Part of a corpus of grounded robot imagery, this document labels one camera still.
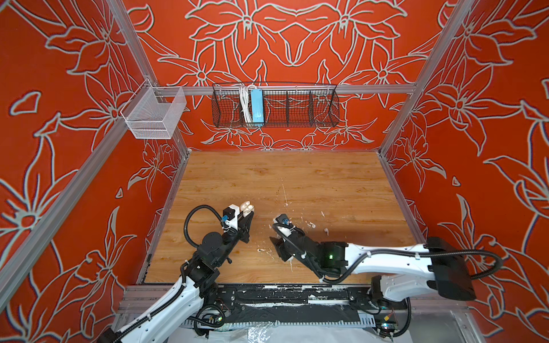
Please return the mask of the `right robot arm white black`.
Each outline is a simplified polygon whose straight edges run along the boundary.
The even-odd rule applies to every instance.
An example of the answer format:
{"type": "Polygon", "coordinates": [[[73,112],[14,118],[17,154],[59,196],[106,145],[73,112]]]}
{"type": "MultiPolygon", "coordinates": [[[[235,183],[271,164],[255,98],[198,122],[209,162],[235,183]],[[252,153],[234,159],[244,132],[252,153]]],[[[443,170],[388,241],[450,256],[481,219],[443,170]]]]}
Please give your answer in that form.
{"type": "Polygon", "coordinates": [[[476,299],[473,281],[501,269],[503,259],[485,250],[455,250],[445,240],[430,237],[407,247],[367,247],[347,242],[315,242],[301,229],[273,224],[272,239],[283,261],[296,260],[325,284],[341,284],[353,274],[373,274],[374,300],[401,302],[438,293],[457,301],[476,299]]]}

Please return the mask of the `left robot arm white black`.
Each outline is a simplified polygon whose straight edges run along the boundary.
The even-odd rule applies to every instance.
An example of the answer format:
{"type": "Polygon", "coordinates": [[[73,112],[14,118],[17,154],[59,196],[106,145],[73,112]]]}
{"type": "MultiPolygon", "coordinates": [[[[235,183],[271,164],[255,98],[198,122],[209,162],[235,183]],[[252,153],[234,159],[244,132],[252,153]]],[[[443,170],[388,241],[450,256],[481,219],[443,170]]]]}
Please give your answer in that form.
{"type": "Polygon", "coordinates": [[[225,314],[216,304],[219,268],[231,263],[230,254],[238,242],[250,241],[254,206],[244,202],[231,204],[218,213],[210,205],[202,204],[190,211],[184,221],[184,238],[195,248],[191,259],[180,267],[176,283],[143,314],[118,331],[103,332],[98,342],[164,342],[180,325],[190,320],[196,330],[216,329],[225,322],[225,314]],[[192,216],[208,210],[214,214],[222,232],[206,234],[200,244],[189,234],[192,216]]]}

